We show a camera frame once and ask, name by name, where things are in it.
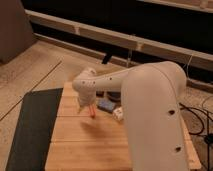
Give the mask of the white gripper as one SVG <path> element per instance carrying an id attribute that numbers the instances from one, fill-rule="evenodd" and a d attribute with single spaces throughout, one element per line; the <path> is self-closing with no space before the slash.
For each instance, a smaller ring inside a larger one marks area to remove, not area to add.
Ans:
<path id="1" fill-rule="evenodd" d="M 78 101 L 80 104 L 80 107 L 78 109 L 78 113 L 81 113 L 84 106 L 88 106 L 90 113 L 95 113 L 93 104 L 96 99 L 96 92 L 95 91 L 89 91 L 89 90 L 81 90 L 78 92 Z"/>

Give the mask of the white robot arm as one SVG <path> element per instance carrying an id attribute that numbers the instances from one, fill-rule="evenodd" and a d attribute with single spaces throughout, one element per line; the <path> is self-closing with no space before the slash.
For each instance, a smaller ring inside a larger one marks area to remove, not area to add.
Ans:
<path id="1" fill-rule="evenodd" d="M 72 86 L 82 107 L 98 91 L 121 94 L 133 171 L 190 171 L 179 109 L 186 75 L 178 64 L 146 63 L 100 76 L 87 68 Z"/>

